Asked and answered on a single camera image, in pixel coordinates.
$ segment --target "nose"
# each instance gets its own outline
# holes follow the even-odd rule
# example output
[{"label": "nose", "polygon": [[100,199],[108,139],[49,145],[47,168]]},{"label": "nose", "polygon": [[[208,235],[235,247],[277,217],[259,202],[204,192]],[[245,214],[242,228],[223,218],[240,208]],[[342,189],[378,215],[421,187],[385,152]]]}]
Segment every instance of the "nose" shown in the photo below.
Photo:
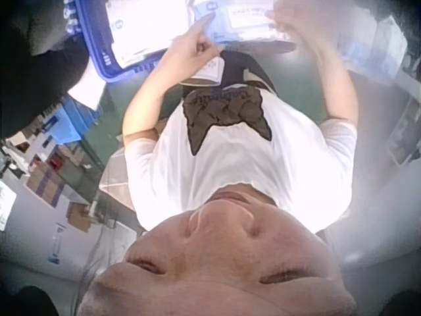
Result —
[{"label": "nose", "polygon": [[228,234],[248,237],[253,229],[255,217],[244,207],[226,200],[204,205],[194,212],[189,220],[191,235]]}]

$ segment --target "poster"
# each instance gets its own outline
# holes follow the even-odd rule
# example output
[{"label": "poster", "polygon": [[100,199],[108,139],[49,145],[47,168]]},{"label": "poster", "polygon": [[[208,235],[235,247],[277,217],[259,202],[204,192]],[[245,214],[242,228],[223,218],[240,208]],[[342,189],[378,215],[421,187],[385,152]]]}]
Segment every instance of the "poster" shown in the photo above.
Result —
[{"label": "poster", "polygon": [[60,250],[61,250],[61,242],[63,239],[64,232],[66,231],[66,227],[62,224],[57,223],[55,225],[54,234],[53,234],[53,243],[51,245],[51,251],[47,258],[47,260],[55,265],[60,264]]},{"label": "poster", "polygon": [[11,214],[16,193],[14,193],[3,181],[0,181],[0,231],[6,229],[7,219]]}]

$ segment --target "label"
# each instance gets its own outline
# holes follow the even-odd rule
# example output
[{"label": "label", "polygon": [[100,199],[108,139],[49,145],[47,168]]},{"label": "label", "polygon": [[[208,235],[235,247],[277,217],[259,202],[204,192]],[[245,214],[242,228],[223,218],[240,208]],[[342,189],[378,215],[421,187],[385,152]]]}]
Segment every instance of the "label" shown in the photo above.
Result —
[{"label": "label", "polygon": [[228,16],[231,27],[236,29],[268,25],[272,22],[266,17],[266,12],[272,9],[270,5],[230,5]]},{"label": "label", "polygon": [[53,245],[51,247],[51,253],[47,259],[49,262],[54,263],[55,265],[60,264],[61,242],[65,231],[65,226],[59,223],[56,224],[53,235]]}]

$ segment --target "hand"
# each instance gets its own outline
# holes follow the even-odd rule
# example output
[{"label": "hand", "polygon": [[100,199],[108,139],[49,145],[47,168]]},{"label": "hand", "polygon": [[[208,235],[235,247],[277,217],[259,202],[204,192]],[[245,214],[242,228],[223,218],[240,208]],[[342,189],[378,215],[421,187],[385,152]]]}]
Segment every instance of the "hand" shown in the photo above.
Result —
[{"label": "hand", "polygon": [[216,45],[205,35],[207,26],[215,18],[208,14],[198,20],[190,30],[176,38],[154,70],[166,88],[191,78],[209,61],[219,56],[222,45]]},{"label": "hand", "polygon": [[326,8],[319,7],[314,0],[283,0],[275,4],[274,10],[267,12],[267,17],[275,21],[283,31],[292,29],[312,48],[318,50],[330,46],[322,27],[322,16]]}]

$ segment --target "neck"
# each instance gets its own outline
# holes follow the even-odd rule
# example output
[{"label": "neck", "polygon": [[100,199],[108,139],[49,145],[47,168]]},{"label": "neck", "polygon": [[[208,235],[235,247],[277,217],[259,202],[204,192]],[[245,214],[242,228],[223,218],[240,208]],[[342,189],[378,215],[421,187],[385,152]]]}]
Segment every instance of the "neck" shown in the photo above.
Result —
[{"label": "neck", "polygon": [[271,197],[268,197],[266,194],[254,189],[254,187],[252,187],[250,184],[242,184],[242,183],[232,184],[224,188],[221,188],[218,191],[222,191],[222,192],[231,191],[231,192],[245,193],[255,199],[258,199],[262,203],[276,206],[275,201]]}]

